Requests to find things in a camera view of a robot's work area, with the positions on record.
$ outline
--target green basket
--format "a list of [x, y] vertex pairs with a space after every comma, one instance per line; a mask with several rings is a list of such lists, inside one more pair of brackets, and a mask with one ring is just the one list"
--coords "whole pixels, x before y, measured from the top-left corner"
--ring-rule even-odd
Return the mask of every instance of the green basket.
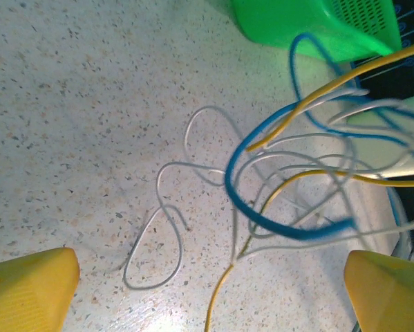
[[[289, 48], [310, 32], [337, 62], [388, 55], [402, 48], [392, 0], [232, 0], [244, 34], [253, 42]], [[321, 58], [310, 43], [299, 53]]]

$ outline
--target tangled wires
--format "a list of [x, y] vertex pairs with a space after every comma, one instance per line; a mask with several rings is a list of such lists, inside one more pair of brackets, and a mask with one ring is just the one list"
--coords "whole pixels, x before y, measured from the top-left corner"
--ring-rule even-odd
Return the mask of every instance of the tangled wires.
[[[297, 47], [297, 44], [302, 39], [309, 39], [322, 53], [323, 57], [327, 60], [327, 63], [335, 70], [336, 74], [339, 75], [337, 79], [333, 82], [323, 86], [318, 89], [308, 97], [301, 99], [301, 94], [299, 90], [299, 85], [297, 84], [296, 75], [294, 72], [294, 54]], [[215, 186], [221, 187], [224, 186], [228, 194], [229, 199], [233, 204], [233, 228], [232, 228], [232, 253], [231, 253], [231, 262], [227, 270], [223, 273], [220, 278], [211, 301], [209, 303], [209, 308], [207, 312], [207, 319], [205, 322], [205, 330], [209, 330], [209, 325], [211, 322], [211, 315], [214, 307], [214, 302], [216, 300], [217, 294], [220, 290], [220, 287], [225, 282], [227, 276], [230, 274], [232, 269], [236, 264], [239, 264], [242, 260], [249, 257], [254, 257], [261, 252], [267, 250], [309, 250], [312, 248], [321, 248], [323, 246], [331, 246], [334, 243], [347, 241], [349, 239], [360, 239], [363, 245], [367, 248], [367, 244], [364, 241], [364, 237], [374, 234], [390, 234], [395, 232], [402, 233], [401, 240], [403, 242], [408, 241], [408, 236], [406, 233], [407, 230], [414, 229], [414, 222], [412, 224], [407, 224], [406, 217], [403, 212], [401, 203], [399, 202], [397, 195], [392, 189], [392, 187], [414, 187], [414, 181], [387, 181], [384, 180], [380, 174], [387, 169], [395, 167], [398, 164], [404, 163], [409, 158], [414, 158], [414, 135], [412, 133], [405, 132], [397, 124], [388, 119], [384, 112], [394, 112], [399, 116], [411, 118], [414, 120], [414, 112], [409, 110], [403, 102], [399, 100], [369, 100], [366, 97], [368, 93], [365, 90], [361, 90], [350, 84], [350, 80], [360, 73], [369, 71], [377, 66], [381, 66], [390, 62], [397, 61], [406, 56], [414, 54], [414, 46], [406, 48], [403, 51], [395, 53], [389, 57], [384, 57], [374, 62], [368, 63], [359, 67], [352, 72], [342, 75], [340, 68], [334, 64], [327, 52], [323, 49], [320, 43], [310, 34], [299, 35], [293, 42], [290, 50], [290, 70], [292, 75], [293, 87], [296, 92], [298, 102], [290, 104], [277, 112], [273, 113], [269, 118], [264, 120], [257, 128], [255, 128], [247, 137], [244, 137], [240, 132], [239, 128], [236, 126], [235, 122], [231, 117], [219, 107], [203, 107], [197, 110], [191, 117], [190, 121], [187, 124], [184, 134], [184, 155], [185, 161], [181, 162], [172, 162], [164, 165], [156, 177], [156, 196], [159, 202], [159, 208], [151, 215], [150, 219], [145, 223], [142, 228], [140, 235], [136, 239], [136, 242], [133, 245], [133, 248], [130, 252], [127, 264], [124, 269], [123, 280], [127, 287], [132, 290], [151, 290], [160, 286], [165, 285], [173, 279], [173, 277], [178, 273], [182, 265], [182, 253], [183, 245], [178, 226], [176, 225], [175, 219], [170, 215], [170, 210], [173, 210], [180, 222], [184, 225], [185, 229], [189, 229], [186, 220], [182, 212], [174, 205], [165, 204], [162, 200], [162, 195], [160, 193], [160, 182], [162, 174], [170, 167], [188, 167], [195, 171], [195, 173], [202, 178], [206, 183]], [[350, 107], [349, 109], [338, 113], [337, 115], [331, 117], [325, 124], [320, 123], [312, 114], [312, 110], [319, 105], [325, 104], [327, 102], [342, 100], [354, 102], [356, 105]], [[365, 111], [367, 109], [372, 109], [378, 112], [378, 115], [384, 120], [387, 124], [383, 127], [372, 127], [372, 126], [348, 126], [346, 124], [340, 124], [344, 118], [351, 116], [353, 114]], [[206, 111], [215, 111], [221, 114], [228, 123], [232, 126], [232, 129], [238, 136], [241, 143], [235, 149], [226, 169], [219, 169], [212, 166], [204, 166], [195, 164], [189, 156], [188, 153], [188, 139], [189, 133], [194, 123], [194, 120], [203, 112]], [[320, 130], [323, 132], [319, 133], [307, 133], [298, 136], [289, 136], [283, 138], [277, 138], [279, 134], [300, 114], [304, 113], [305, 116]], [[251, 145], [252, 141], [260, 134], [268, 132], [265, 138]], [[330, 138], [333, 140], [338, 140], [340, 145], [343, 147], [343, 152], [339, 154], [328, 154], [324, 156], [309, 156], [307, 154], [301, 154], [297, 151], [288, 151], [286, 149], [286, 143], [290, 141], [306, 140], [310, 138]], [[364, 138], [364, 139], [375, 139], [375, 140], [385, 140], [392, 142], [394, 144], [400, 145], [403, 147], [403, 152], [396, 156], [395, 160], [381, 167], [371, 167], [371, 165], [366, 164], [364, 161], [358, 158], [355, 146], [351, 138]], [[249, 159], [245, 161], [241, 166], [238, 167], [239, 162], [241, 161], [241, 156], [247, 152]], [[298, 160], [302, 160], [301, 163], [295, 163], [293, 165], [284, 165], [275, 172], [272, 172], [268, 176], [263, 174], [262, 169], [260, 168], [261, 163], [264, 160], [274, 160], [279, 156], [288, 156], [293, 157]], [[328, 160], [337, 160], [336, 165], [332, 165]], [[262, 181], [262, 186], [259, 188], [256, 196], [252, 199], [251, 203], [245, 201], [243, 197], [239, 194], [239, 185], [242, 182], [244, 174], [248, 171], [249, 168], [253, 168], [257, 176]], [[209, 173], [217, 173], [223, 175], [223, 183], [217, 183], [208, 179], [202, 171]], [[284, 178], [283, 175], [285, 172], [295, 172], [293, 176], [289, 178]], [[289, 199], [287, 196], [283, 195], [284, 189], [299, 181], [301, 178], [309, 176], [327, 176], [331, 180], [330, 187], [326, 192], [325, 198], [322, 199], [317, 204], [311, 204], [306, 199], [304, 199], [298, 192], [297, 187], [294, 189], [294, 198]], [[396, 226], [384, 228], [382, 230], [374, 230], [370, 232], [360, 232], [355, 214], [353, 212], [352, 205], [348, 199], [346, 193], [346, 183], [355, 179], [357, 181], [363, 181], [367, 183], [372, 183], [376, 185], [389, 187], [388, 196], [390, 198], [391, 206], [393, 208], [393, 213], [395, 215]], [[260, 200], [263, 197], [263, 192], [265, 189], [268, 189], [270, 194], [267, 196], [265, 201], [261, 204], [259, 211], [256, 211], [255, 208], [260, 205]], [[340, 196], [344, 205], [346, 207], [346, 216], [339, 217], [336, 220], [332, 220], [326, 214], [326, 206], [328, 201], [330, 201], [335, 196]], [[285, 224], [284, 220], [273, 220], [268, 218], [265, 213], [270, 204], [273, 203], [276, 197], [283, 199], [287, 204], [290, 204], [294, 207], [296, 211], [296, 217], [293, 221]], [[171, 227], [173, 228], [176, 238], [178, 241], [179, 255], [178, 263], [176, 264], [173, 272], [162, 282], [151, 285], [151, 286], [134, 286], [131, 285], [127, 279], [127, 274], [131, 260], [138, 249], [141, 239], [143, 238], [147, 228], [153, 222], [155, 217], [159, 212], [163, 212], [167, 217], [168, 222], [170, 222]], [[239, 250], [237, 248], [237, 234], [238, 234], [238, 216], [241, 212], [244, 216], [247, 217], [248, 222], [248, 231], [250, 233], [247, 241], [244, 246]], [[312, 217], [315, 217], [313, 226], [309, 225], [309, 221]], [[262, 228], [265, 230], [264, 233], [258, 232], [258, 229]], [[336, 237], [342, 230], [352, 229], [355, 231], [354, 235], [348, 237]], [[291, 239], [296, 239], [299, 241], [311, 241], [312, 243], [304, 243], [300, 246], [263, 246], [260, 248], [248, 250], [250, 241], [253, 238], [257, 239], [266, 239], [268, 237], [282, 236]], [[400, 255], [403, 257], [405, 254], [403, 250], [400, 252]]]

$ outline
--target yellow plastic object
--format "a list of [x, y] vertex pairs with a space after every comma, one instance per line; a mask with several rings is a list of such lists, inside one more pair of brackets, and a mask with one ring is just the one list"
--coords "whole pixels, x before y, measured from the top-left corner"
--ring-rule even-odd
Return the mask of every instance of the yellow plastic object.
[[345, 285], [362, 332], [414, 332], [414, 263], [352, 251]]
[[78, 281], [70, 248], [0, 263], [0, 332], [61, 331]]

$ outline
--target yellow wire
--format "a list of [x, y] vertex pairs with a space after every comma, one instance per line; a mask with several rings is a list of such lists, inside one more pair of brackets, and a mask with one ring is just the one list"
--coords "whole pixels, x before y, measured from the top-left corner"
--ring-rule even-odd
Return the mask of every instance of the yellow wire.
[[[348, 174], [348, 172], [344, 172], [344, 171], [334, 171], [334, 173], [336, 175], [339, 176], [345, 176]], [[328, 171], [324, 170], [324, 169], [315, 169], [312, 171], [305, 171], [305, 172], [301, 172], [298, 173], [294, 176], [292, 176], [291, 178], [285, 180], [283, 183], [281, 183], [266, 199], [266, 201], [264, 202], [264, 204], [262, 205], [261, 208], [261, 214], [264, 213], [264, 211], [268, 208], [268, 206], [270, 206], [270, 204], [273, 202], [273, 200], [281, 193], [281, 191], [283, 189], [285, 189], [285, 187], [287, 185], [289, 185], [290, 183], [294, 182], [295, 180], [299, 179], [299, 178], [303, 178], [306, 176], [312, 176], [312, 175], [322, 175], [322, 174], [328, 174]], [[380, 180], [380, 179], [376, 179], [376, 178], [367, 178], [365, 176], [360, 176], [360, 175], [352, 175], [352, 178], [358, 181], [362, 181], [365, 183], [371, 183], [374, 185], [382, 185], [382, 186], [386, 186], [386, 187], [414, 187], [414, 181], [388, 181], [388, 180]], [[247, 250], [248, 245], [250, 244], [252, 237], [251, 235], [247, 238], [247, 241], [245, 242], [245, 245], [243, 246], [242, 250], [239, 252], [238, 257], [242, 256], [243, 253]], [[208, 305], [208, 311], [207, 311], [207, 319], [205, 320], [205, 329], [204, 332], [209, 332], [209, 326], [211, 324], [211, 316], [213, 314], [213, 306], [214, 306], [214, 302], [216, 302], [216, 298], [218, 297], [220, 288], [222, 287], [222, 285], [225, 283], [228, 275], [231, 273], [231, 271], [233, 270], [234, 265], [230, 264], [227, 268], [227, 270], [225, 270], [225, 272], [222, 274], [222, 277], [220, 277], [214, 291], [213, 291], [213, 295], [211, 296], [211, 299], [209, 301], [209, 305]]]
[[335, 80], [331, 81], [330, 83], [327, 83], [326, 85], [317, 89], [315, 92], [311, 93], [308, 97], [304, 98], [300, 103], [298, 103], [296, 108], [294, 108], [294, 110], [290, 114], [287, 115], [285, 120], [274, 131], [266, 135], [266, 137], [264, 137], [262, 140], [254, 143], [253, 145], [250, 145], [246, 150], [248, 152], [254, 151], [255, 149], [258, 149], [259, 147], [266, 145], [269, 141], [275, 139], [280, 133], [282, 133], [282, 131], [285, 130], [285, 128], [294, 120], [294, 118], [305, 107], [307, 107], [311, 102], [315, 101], [317, 98], [321, 97], [322, 95], [325, 95], [331, 92], [332, 90], [338, 88], [342, 84], [348, 82], [349, 80], [352, 80], [353, 78], [363, 73], [367, 73], [373, 69], [384, 66], [386, 64], [390, 64], [392, 62], [399, 61], [411, 55], [414, 55], [414, 45], [404, 48], [403, 50], [399, 50], [398, 52], [393, 53], [391, 55], [387, 55], [385, 57], [381, 57], [379, 59], [363, 64], [351, 70], [349, 73], [339, 76]]

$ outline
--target floor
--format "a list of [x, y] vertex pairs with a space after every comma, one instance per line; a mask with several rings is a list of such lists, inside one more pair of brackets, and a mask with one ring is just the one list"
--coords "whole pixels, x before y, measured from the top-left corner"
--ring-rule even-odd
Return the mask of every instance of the floor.
[[[331, 77], [319, 60], [297, 64], [304, 92]], [[75, 249], [81, 276], [64, 331], [202, 331], [229, 263], [231, 206], [222, 188], [187, 169], [169, 170], [163, 194], [192, 229], [182, 231], [182, 269], [156, 290], [133, 292], [122, 283], [120, 268], [158, 206], [156, 172], [183, 159], [182, 132], [199, 107], [224, 107], [248, 133], [292, 101], [286, 51], [246, 40], [222, 1], [1, 0], [0, 261]], [[313, 130], [300, 119], [288, 133]], [[196, 162], [218, 167], [237, 143], [213, 113], [190, 138]], [[294, 148], [323, 154], [339, 147]], [[255, 185], [249, 178], [244, 189]], [[315, 199], [321, 186], [303, 188]], [[353, 183], [350, 197], [362, 228], [392, 223], [383, 189]], [[335, 203], [332, 211], [344, 209]], [[273, 213], [281, 221], [286, 215]], [[239, 235], [247, 234], [241, 228]], [[370, 241], [391, 252], [394, 240]], [[219, 294], [212, 331], [350, 331], [355, 316], [342, 273], [354, 248], [357, 241], [242, 263]], [[176, 262], [176, 238], [160, 216], [131, 282], [162, 280]]]

